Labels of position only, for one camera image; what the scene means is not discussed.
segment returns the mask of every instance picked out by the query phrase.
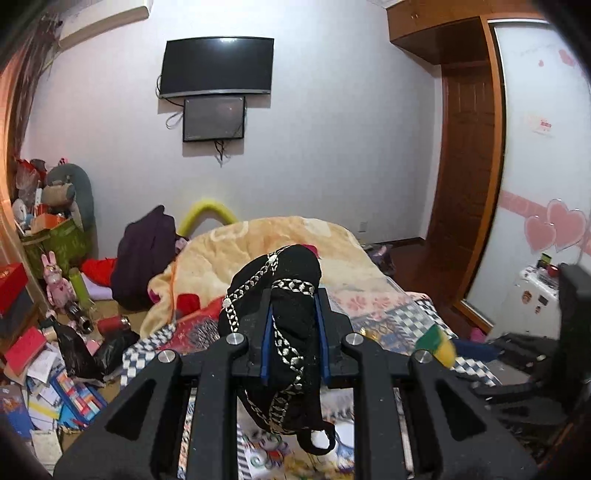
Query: wall-mounted tv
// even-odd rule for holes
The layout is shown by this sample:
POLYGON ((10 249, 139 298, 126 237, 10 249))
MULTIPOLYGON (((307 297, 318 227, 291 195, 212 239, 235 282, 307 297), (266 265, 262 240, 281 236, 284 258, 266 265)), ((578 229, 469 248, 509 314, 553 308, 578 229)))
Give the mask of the wall-mounted tv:
POLYGON ((160 96, 271 93, 273 38, 200 37, 166 42, 160 96))

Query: green bag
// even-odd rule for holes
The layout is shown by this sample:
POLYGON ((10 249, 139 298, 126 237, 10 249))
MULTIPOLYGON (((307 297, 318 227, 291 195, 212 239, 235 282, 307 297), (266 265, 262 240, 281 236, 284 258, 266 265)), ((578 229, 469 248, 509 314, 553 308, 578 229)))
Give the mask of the green bag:
POLYGON ((64 277, 71 267, 77 267, 90 251, 90 239, 69 218, 50 230, 21 238, 33 274, 43 278, 41 255, 53 250, 64 277))

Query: yellow blanket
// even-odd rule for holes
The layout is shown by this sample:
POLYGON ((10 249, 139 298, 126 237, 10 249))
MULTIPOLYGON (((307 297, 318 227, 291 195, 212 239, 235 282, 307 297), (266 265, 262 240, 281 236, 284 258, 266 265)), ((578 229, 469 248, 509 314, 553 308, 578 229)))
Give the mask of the yellow blanket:
POLYGON ((263 218, 223 226, 191 240, 175 262, 150 281, 148 289, 160 301, 146 315, 140 330, 142 338, 172 321, 171 299, 175 301, 179 294, 197 294, 205 307, 226 294, 232 277, 248 262, 293 244, 316 247, 322 269, 321 284, 329 291, 342 297, 372 291, 393 303, 408 301, 345 228, 302 217, 263 218))

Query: red cloth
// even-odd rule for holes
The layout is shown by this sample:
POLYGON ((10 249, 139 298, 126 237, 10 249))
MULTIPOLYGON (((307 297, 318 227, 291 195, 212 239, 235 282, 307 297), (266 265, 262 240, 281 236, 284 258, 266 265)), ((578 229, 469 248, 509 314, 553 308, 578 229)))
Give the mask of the red cloth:
POLYGON ((89 258, 81 267, 84 274, 97 285, 104 287, 111 286, 111 274, 115 268, 116 258, 105 258, 103 260, 93 260, 89 258))
POLYGON ((224 297, 219 297, 205 307, 177 323, 173 337, 166 345, 161 345, 158 350, 171 349, 186 355, 207 348, 218 339, 217 320, 222 310, 224 297))
POLYGON ((201 300, 199 295, 194 293, 181 293, 177 297, 177 310, 180 311, 181 317, 186 317, 190 313, 201 309, 201 300))

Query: pink object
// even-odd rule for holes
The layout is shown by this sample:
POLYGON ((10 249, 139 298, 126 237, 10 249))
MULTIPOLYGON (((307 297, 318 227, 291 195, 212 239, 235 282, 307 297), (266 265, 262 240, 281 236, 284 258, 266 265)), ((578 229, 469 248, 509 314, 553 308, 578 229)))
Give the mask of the pink object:
POLYGON ((61 276, 61 268, 57 265, 54 252, 49 252, 49 260, 43 254, 41 262, 43 262, 43 278, 47 283, 47 300, 55 308, 62 309, 70 300, 76 299, 74 288, 61 276))
POLYGON ((314 245, 307 245, 307 244, 302 244, 302 245, 304 245, 304 247, 306 247, 314 255, 316 255, 316 258, 320 258, 320 255, 318 254, 318 249, 314 245))
POLYGON ((558 51, 558 53, 560 55, 560 60, 562 60, 562 63, 564 63, 565 65, 568 65, 569 67, 574 67, 574 65, 575 65, 574 58, 571 57, 566 50, 563 50, 561 48, 558 51))
POLYGON ((4 354, 12 371, 20 375, 28 363, 43 350, 45 337, 35 327, 30 327, 4 354))
POLYGON ((472 342, 484 343, 484 341, 486 340, 486 335, 482 330, 474 327, 470 332, 470 340, 472 342))
POLYGON ((537 215, 525 219, 525 238, 532 252, 550 248, 556 240, 556 228, 537 215))
POLYGON ((578 244, 585 234, 587 218, 580 210, 569 210, 562 200, 548 204, 548 222, 556 228, 556 251, 578 244))
POLYGON ((91 355, 94 355, 95 352, 99 349, 100 347, 100 343, 97 342, 96 340, 88 340, 86 342, 86 348, 88 349, 88 351, 90 352, 91 355))

